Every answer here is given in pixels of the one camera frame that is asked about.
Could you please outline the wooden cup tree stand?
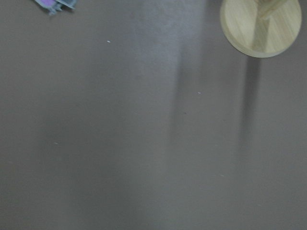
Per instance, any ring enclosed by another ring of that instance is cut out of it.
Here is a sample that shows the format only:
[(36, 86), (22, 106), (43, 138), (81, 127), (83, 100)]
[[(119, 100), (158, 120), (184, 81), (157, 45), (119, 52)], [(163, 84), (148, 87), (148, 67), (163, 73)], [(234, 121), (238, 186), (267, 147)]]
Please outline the wooden cup tree stand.
[(229, 43), (255, 58), (270, 58), (297, 39), (302, 10), (297, 0), (224, 0), (220, 23)]

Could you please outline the purple cloth under grey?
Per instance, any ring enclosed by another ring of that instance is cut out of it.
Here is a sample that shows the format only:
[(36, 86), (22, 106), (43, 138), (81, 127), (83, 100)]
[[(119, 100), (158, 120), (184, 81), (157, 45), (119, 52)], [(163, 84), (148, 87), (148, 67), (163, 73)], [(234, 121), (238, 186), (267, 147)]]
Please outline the purple cloth under grey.
[(48, 11), (49, 15), (55, 15), (62, 11), (62, 4), (57, 0), (34, 0), (40, 7)]

